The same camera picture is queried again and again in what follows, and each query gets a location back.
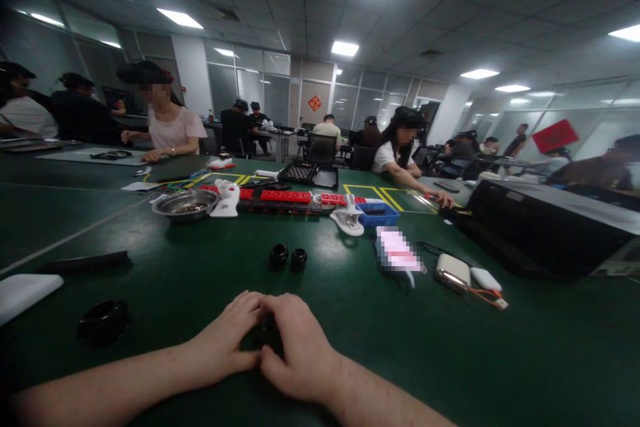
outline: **red sign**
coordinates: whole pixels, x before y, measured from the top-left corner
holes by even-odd
[[[317,95],[314,95],[313,98],[309,100],[309,107],[311,107],[311,110],[313,111],[316,111],[320,107],[322,107],[322,102],[320,101]]]
[[[561,120],[558,123],[554,123],[551,127],[547,127],[544,130],[534,133],[531,138],[535,142],[540,153],[564,147],[568,143],[580,140],[578,135],[575,133],[575,130],[566,119]]]

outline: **pink shirt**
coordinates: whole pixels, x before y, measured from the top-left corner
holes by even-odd
[[[182,107],[180,113],[174,121],[163,122],[155,117],[155,112],[149,108],[149,135],[153,147],[176,148],[189,143],[187,137],[207,136],[202,120],[195,112]]]

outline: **black plastic ring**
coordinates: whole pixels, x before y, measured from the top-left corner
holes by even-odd
[[[287,264],[289,258],[289,249],[283,244],[277,244],[271,247],[269,252],[269,265],[272,270],[282,270]]]
[[[107,300],[89,309],[78,322],[76,335],[92,346],[112,344],[129,328],[131,316],[124,300]]]
[[[307,265],[307,251],[304,249],[296,249],[291,254],[291,270],[301,272]]]

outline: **smartphone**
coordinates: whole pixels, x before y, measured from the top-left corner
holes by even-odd
[[[442,187],[444,190],[450,191],[451,193],[459,193],[460,189],[454,187],[453,185],[449,184],[449,183],[445,183],[445,182],[433,182],[433,185],[436,185],[437,187]]]

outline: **long table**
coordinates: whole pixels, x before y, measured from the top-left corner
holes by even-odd
[[[150,180],[206,161],[172,158],[154,166]],[[271,165],[237,160],[205,182],[242,183]],[[460,425],[640,424],[640,286],[628,279],[564,285],[513,277],[388,178],[340,169],[338,192],[396,204],[398,227],[410,242],[428,241],[488,269],[510,304],[498,312],[437,284],[436,259],[427,252],[420,256],[429,272],[416,276],[415,290],[382,275],[372,232],[347,237],[326,217],[242,213],[170,226],[146,196],[119,190],[137,180],[133,170],[0,154],[0,269],[17,266],[0,279],[47,260],[118,250],[128,250],[133,262],[126,272],[65,278],[62,288],[1,328],[15,390],[184,342],[250,289],[300,295],[340,352]],[[278,243],[307,250],[303,273],[268,270],[269,248]],[[76,323],[113,298],[129,304],[131,327],[112,346],[91,349],[75,337]],[[336,425],[319,407],[280,395],[259,372],[172,398],[133,423],[205,424]]]

